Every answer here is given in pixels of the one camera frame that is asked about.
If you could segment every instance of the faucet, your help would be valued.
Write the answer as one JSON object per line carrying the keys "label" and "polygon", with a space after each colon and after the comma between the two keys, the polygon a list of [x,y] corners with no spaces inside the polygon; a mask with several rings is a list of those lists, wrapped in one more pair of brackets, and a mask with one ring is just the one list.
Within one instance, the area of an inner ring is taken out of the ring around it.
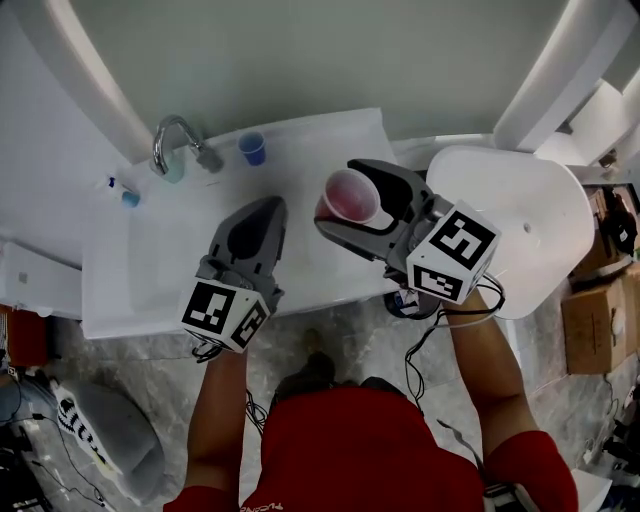
{"label": "faucet", "polygon": [[164,153],[162,151],[162,142],[164,140],[164,134],[171,125],[177,125],[182,133],[185,134],[189,140],[189,149],[196,156],[196,161],[209,172],[218,172],[224,166],[224,161],[218,154],[218,152],[207,146],[196,135],[193,129],[187,124],[181,116],[167,116],[158,125],[158,131],[153,139],[153,161],[151,162],[151,169],[158,176],[164,176],[169,172],[167,162],[164,159]]}

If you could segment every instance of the blue cup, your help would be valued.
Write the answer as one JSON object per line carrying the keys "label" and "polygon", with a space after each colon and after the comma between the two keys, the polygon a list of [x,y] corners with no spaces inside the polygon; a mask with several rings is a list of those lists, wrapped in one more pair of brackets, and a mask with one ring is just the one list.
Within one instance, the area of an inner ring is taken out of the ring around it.
{"label": "blue cup", "polygon": [[238,139],[238,149],[249,165],[262,165],[267,159],[264,135],[260,132],[247,132]]}

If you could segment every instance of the plastic cup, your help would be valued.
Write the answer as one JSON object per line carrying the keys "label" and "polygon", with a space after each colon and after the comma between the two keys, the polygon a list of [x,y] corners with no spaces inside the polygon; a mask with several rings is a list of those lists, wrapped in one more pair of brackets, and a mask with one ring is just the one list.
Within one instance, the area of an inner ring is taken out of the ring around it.
{"label": "plastic cup", "polygon": [[264,135],[260,132],[247,132],[238,139],[238,149],[249,165],[262,165],[267,158]]}
{"label": "plastic cup", "polygon": [[380,212],[378,189],[364,174],[348,169],[327,180],[316,206],[316,217],[337,217],[356,224],[370,222]]}

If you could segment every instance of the marble floor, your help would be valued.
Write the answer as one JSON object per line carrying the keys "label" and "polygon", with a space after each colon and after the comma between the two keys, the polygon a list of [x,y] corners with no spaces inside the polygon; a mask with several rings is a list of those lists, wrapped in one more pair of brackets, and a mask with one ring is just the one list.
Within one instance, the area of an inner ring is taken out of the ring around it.
{"label": "marble floor", "polygon": [[[602,376],[567,376],[560,301],[565,285],[532,315],[510,325],[501,322],[522,367],[527,394],[540,427],[555,439],[571,467],[581,463],[586,446],[601,439],[613,416],[608,414],[609,387]],[[256,401],[267,406],[279,380],[305,360],[299,339],[309,328],[326,338],[326,352],[335,361],[339,379],[362,380],[377,375],[407,392],[403,356],[430,325],[430,320],[400,320],[390,316],[382,298],[340,305],[310,313],[272,319],[252,341],[248,386]],[[165,451],[162,492],[151,503],[137,507],[101,477],[90,459],[67,440],[80,471],[119,511],[161,510],[181,489],[186,466],[186,438],[205,366],[191,356],[194,341],[187,335],[160,335],[117,340],[86,341],[78,323],[56,319],[53,338],[60,359],[47,368],[60,381],[88,380],[119,390],[146,414]],[[479,451],[480,431],[475,411],[456,365],[449,331],[436,330],[417,358],[427,387],[421,405],[440,446],[470,458],[452,434],[440,427],[440,418],[458,428]],[[628,358],[610,376],[614,395],[623,398],[638,374],[638,360]],[[73,472],[51,425],[27,425],[36,456],[54,467],[68,487],[90,488]],[[39,468],[34,473],[51,502],[60,510],[95,510],[96,506],[68,494]],[[260,474],[260,438],[253,425],[245,428],[240,497],[255,488]]]}

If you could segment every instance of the sink basin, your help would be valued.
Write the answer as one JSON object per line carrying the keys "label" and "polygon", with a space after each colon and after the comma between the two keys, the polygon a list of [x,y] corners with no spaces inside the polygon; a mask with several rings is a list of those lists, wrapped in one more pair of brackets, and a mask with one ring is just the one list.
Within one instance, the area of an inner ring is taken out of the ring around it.
{"label": "sink basin", "polygon": [[267,161],[249,167],[238,134],[210,139],[226,164],[202,169],[183,150],[185,177],[170,184],[147,162],[118,177],[140,192],[127,210],[108,197],[92,201],[83,245],[83,329],[105,338],[176,331],[183,286],[198,269],[218,224],[251,201],[280,195],[289,219],[274,275],[285,295],[278,314],[315,309],[397,288],[384,264],[367,262],[324,239],[313,224],[324,182],[352,158],[395,162],[377,109],[313,116],[258,127]]}
{"label": "sink basin", "polygon": [[[533,155],[451,146],[427,173],[431,189],[482,212],[502,238],[489,272],[505,288],[499,316],[532,313],[593,245],[593,217],[582,186],[565,166]],[[495,294],[482,290],[488,304]]]}

